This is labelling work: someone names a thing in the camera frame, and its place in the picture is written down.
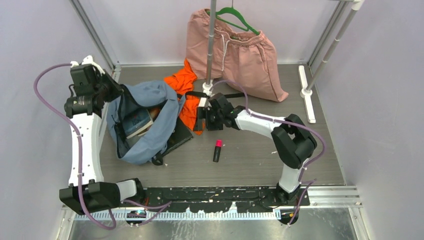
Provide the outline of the pink black highlighter marker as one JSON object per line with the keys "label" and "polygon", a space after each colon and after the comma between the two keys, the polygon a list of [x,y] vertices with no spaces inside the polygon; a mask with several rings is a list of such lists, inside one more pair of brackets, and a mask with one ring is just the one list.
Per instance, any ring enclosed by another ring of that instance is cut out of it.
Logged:
{"label": "pink black highlighter marker", "polygon": [[214,163],[219,162],[222,146],[223,146],[223,141],[221,139],[217,139],[215,142],[213,159],[212,159]]}

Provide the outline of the Three Days To See book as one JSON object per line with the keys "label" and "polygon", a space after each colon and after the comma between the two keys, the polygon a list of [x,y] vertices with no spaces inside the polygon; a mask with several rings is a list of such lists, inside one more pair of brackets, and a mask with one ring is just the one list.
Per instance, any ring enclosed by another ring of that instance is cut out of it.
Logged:
{"label": "Three Days To See book", "polygon": [[161,107],[154,107],[148,110],[149,116],[151,118],[151,121],[154,122],[157,117],[159,116],[162,108]]}

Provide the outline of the blue student backpack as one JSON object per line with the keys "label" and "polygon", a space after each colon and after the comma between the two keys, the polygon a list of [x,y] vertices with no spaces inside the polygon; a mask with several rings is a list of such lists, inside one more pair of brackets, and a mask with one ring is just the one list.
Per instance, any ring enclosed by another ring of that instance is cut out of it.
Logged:
{"label": "blue student backpack", "polygon": [[[185,97],[165,81],[146,81],[136,85],[121,85],[123,92],[108,105],[106,123],[115,143],[117,157],[130,164],[142,165],[152,162],[162,165],[162,155],[172,135]],[[159,108],[152,126],[139,139],[132,142],[125,133],[124,121],[133,117],[137,110]]]}

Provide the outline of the Nineteen Eighty-Four blue book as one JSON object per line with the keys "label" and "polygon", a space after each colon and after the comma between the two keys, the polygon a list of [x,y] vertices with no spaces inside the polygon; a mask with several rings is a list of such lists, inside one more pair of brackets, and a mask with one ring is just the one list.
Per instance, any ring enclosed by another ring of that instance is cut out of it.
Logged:
{"label": "Nineteen Eighty-Four blue book", "polygon": [[124,117],[122,127],[125,137],[130,139],[146,131],[154,123],[148,109],[139,108]]}

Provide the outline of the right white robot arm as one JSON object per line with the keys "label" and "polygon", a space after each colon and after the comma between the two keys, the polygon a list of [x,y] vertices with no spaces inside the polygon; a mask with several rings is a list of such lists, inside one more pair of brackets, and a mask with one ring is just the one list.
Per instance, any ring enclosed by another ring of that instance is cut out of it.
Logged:
{"label": "right white robot arm", "polygon": [[259,114],[245,106],[234,107],[229,98],[241,97],[240,93],[217,93],[208,96],[203,92],[190,91],[188,95],[208,100],[207,107],[197,109],[194,130],[200,130],[205,123],[209,131],[223,130],[224,127],[239,131],[250,131],[270,138],[283,162],[281,177],[276,185],[276,194],[283,205],[291,205],[301,188],[303,169],[313,155],[317,142],[295,114],[273,118]]}

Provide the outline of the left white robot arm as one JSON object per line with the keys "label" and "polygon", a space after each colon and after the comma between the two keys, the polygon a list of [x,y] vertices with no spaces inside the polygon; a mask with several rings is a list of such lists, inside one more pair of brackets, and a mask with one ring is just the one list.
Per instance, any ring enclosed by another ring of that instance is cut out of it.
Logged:
{"label": "left white robot arm", "polygon": [[125,200],[141,206],[146,193],[140,180],[105,182],[100,164],[102,110],[121,96],[122,87],[93,63],[73,62],[70,75],[74,94],[64,110],[71,128],[72,165],[68,187],[59,190],[59,199],[80,216],[117,208]]}

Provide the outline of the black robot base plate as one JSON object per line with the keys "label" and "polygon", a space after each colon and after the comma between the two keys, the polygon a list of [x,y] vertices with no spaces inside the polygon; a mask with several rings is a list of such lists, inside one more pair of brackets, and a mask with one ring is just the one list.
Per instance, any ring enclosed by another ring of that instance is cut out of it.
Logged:
{"label": "black robot base plate", "polygon": [[226,213],[231,208],[237,213],[267,213],[277,208],[295,209],[298,203],[308,206],[308,194],[302,192],[300,189],[291,200],[283,201],[275,186],[149,187],[134,202],[149,208],[171,202],[165,209],[170,213]]}

